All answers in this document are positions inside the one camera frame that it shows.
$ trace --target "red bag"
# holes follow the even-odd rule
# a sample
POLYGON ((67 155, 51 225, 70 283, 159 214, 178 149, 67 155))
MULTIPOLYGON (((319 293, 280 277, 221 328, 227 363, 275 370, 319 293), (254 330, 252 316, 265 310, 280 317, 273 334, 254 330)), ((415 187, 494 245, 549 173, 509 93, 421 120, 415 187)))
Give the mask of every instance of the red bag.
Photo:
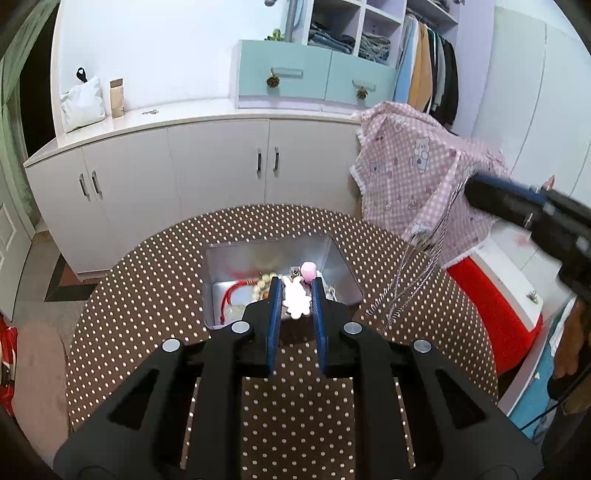
POLYGON ((14 417, 14 374, 17 367, 17 329, 8 328, 0 316, 0 404, 14 417))

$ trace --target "white bag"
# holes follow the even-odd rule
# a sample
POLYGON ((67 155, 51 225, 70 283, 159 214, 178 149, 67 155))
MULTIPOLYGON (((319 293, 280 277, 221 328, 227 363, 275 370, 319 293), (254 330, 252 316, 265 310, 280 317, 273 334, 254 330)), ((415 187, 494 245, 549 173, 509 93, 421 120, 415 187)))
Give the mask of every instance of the white bag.
POLYGON ((100 79, 97 76, 76 85, 60 97, 61 119, 66 132, 100 122, 107 116, 100 92, 100 79))

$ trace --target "metal tray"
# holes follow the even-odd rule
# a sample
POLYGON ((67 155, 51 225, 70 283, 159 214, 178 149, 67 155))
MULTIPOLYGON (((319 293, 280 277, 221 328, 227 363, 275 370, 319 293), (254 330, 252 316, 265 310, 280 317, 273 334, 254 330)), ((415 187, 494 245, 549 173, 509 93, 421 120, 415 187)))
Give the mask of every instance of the metal tray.
MULTIPOLYGON (((310 261, 317 265, 326 283, 333 286, 339 302, 357 307, 363 292, 330 235, 301 235, 234 244, 208 245, 207 276, 203 279, 203 313, 208 328, 220 328, 220 304, 226 290, 239 280, 260 273, 289 275, 290 267, 310 261)), ((232 294, 233 304, 248 304, 252 287, 232 294)))

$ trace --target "brown polka dot table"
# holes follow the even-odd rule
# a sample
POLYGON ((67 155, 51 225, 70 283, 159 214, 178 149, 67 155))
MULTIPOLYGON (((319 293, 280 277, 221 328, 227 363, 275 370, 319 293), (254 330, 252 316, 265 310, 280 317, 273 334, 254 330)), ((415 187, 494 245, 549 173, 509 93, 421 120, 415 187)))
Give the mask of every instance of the brown polka dot table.
MULTIPOLYGON (((397 272, 404 241, 340 213, 256 205, 208 213, 154 235, 100 283, 78 323, 67 369, 73 428, 165 339, 190 343, 209 338, 202 300, 207 245, 315 233, 333 238, 363 291, 356 321, 395 342, 429 339, 496 398, 488 334, 472 302, 445 271, 436 270, 400 320, 388 327, 390 297, 375 314, 367 310, 397 272)), ((418 276, 425 261, 425 256, 416 255, 407 264, 402 288, 418 276)), ((304 330, 309 327, 305 321, 301 325, 304 330)), ((282 329, 273 375, 244 379, 243 478, 355 477, 352 381, 324 378, 314 347, 313 328, 308 336, 282 329)))

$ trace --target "person's hand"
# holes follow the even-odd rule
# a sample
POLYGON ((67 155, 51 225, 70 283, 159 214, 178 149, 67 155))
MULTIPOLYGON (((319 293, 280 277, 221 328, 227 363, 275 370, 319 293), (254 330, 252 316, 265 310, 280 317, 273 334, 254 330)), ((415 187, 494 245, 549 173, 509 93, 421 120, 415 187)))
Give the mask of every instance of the person's hand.
POLYGON ((583 344, 588 341, 591 345, 591 338, 584 337, 584 313, 585 303, 577 299, 564 322, 564 333, 554 356, 554 378, 574 375, 579 368, 579 352, 583 344))

